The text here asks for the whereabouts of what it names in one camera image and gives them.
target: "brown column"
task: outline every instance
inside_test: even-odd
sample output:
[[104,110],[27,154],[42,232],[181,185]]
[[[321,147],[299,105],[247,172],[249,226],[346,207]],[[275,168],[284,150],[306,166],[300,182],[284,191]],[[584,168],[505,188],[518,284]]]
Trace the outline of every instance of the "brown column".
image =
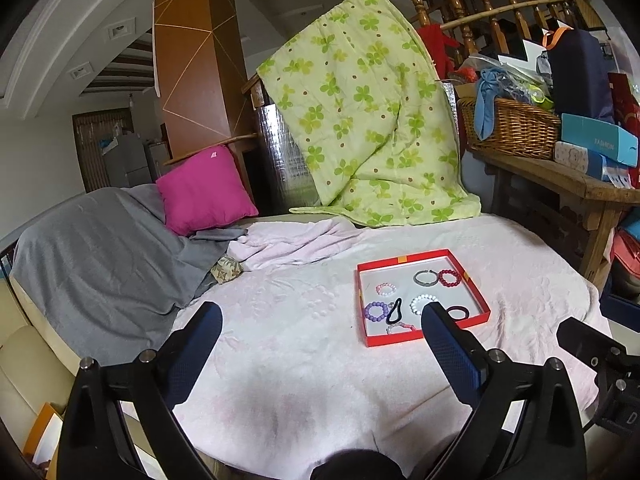
[[235,1],[155,0],[154,6],[160,101],[174,157],[250,134],[253,109],[240,91],[246,70]]

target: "green floral blanket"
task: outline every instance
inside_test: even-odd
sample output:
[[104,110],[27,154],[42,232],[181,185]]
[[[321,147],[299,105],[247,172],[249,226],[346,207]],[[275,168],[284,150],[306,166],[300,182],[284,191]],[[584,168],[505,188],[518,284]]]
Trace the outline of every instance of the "green floral blanket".
[[346,0],[259,68],[327,212],[369,226],[480,213],[463,189],[446,94],[388,0]]

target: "bracelet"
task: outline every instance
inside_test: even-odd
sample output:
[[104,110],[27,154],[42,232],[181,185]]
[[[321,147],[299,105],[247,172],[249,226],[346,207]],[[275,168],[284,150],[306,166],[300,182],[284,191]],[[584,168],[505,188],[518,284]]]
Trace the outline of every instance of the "bracelet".
[[[447,282],[444,279],[444,275],[445,274],[450,274],[451,276],[455,277],[456,281],[455,282]],[[456,285],[459,285],[460,282],[462,281],[462,276],[460,276],[460,273],[457,272],[456,270],[443,269],[438,273],[438,281],[440,283],[442,283],[444,286],[456,286]]]
[[[421,281],[418,279],[418,276],[419,276],[420,274],[424,274],[425,272],[430,272],[431,274],[433,274],[433,275],[436,277],[436,279],[435,279],[435,280],[433,280],[431,283],[421,282]],[[414,274],[414,282],[415,282],[415,283],[417,283],[418,285],[421,285],[421,286],[433,286],[433,285],[435,285],[436,283],[438,283],[439,281],[440,281],[440,278],[439,278],[438,274],[435,272],[435,270],[431,270],[431,269],[428,269],[428,270],[419,270],[418,272],[416,272],[416,273]]]
[[379,296],[391,296],[395,291],[396,286],[393,283],[380,283],[376,286],[376,293]]
[[447,314],[450,315],[450,313],[455,311],[455,310],[457,310],[459,312],[462,312],[465,315],[465,317],[453,317],[453,316],[451,316],[456,321],[462,321],[463,319],[469,319],[469,317],[471,316],[471,314],[469,314],[469,309],[466,306],[459,306],[459,305],[450,306],[447,309]]
[[[372,306],[378,306],[382,309],[382,314],[380,314],[378,317],[373,317],[369,311],[371,310]],[[373,321],[374,323],[382,321],[383,319],[385,319],[385,317],[389,314],[389,307],[387,306],[386,303],[382,303],[382,301],[374,301],[373,303],[369,303],[365,308],[364,308],[364,317],[366,317],[369,321]]]
[[391,335],[393,333],[393,329],[395,329],[395,328],[405,328],[405,329],[409,330],[409,332],[415,332],[416,330],[418,330],[415,326],[407,325],[407,323],[395,323],[392,326],[386,327],[386,333]]
[[422,309],[424,308],[424,305],[420,308],[420,310],[418,310],[415,307],[418,304],[418,302],[422,300],[427,300],[425,303],[427,304],[427,303],[433,303],[434,301],[438,301],[438,298],[436,298],[435,296],[432,296],[431,294],[421,294],[420,296],[416,296],[415,298],[413,298],[411,300],[411,303],[409,303],[409,308],[411,309],[411,312],[413,312],[416,316],[420,316],[420,314],[422,313]]
[[[393,308],[386,315],[386,324],[395,325],[396,323],[400,323],[400,321],[402,319],[402,311],[400,310],[400,306],[401,305],[402,305],[402,298],[398,298],[397,300],[394,301]],[[395,320],[391,321],[391,315],[393,314],[395,309],[398,310],[398,315],[396,316]]]

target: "pink pillow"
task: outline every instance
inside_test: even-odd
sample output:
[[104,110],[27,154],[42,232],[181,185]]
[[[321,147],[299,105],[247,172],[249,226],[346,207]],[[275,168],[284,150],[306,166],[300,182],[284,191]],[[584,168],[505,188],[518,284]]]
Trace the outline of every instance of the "pink pillow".
[[258,214],[225,146],[202,150],[156,184],[164,201],[166,226],[177,235],[223,227]]

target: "bolt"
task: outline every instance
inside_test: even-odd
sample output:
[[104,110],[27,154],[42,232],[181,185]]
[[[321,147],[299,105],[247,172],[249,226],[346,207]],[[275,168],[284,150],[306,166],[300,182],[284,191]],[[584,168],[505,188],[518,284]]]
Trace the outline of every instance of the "bolt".
[[83,357],[80,359],[80,369],[88,370],[94,365],[95,361],[92,357]]
[[491,359],[491,361],[495,361],[497,363],[501,363],[507,360],[507,354],[505,354],[499,348],[492,348],[487,352],[487,354],[489,355],[489,358]]
[[138,359],[143,363],[150,363],[156,358],[156,351],[153,349],[143,350],[140,352]]
[[562,361],[557,357],[551,357],[548,362],[554,370],[562,370],[564,368]]

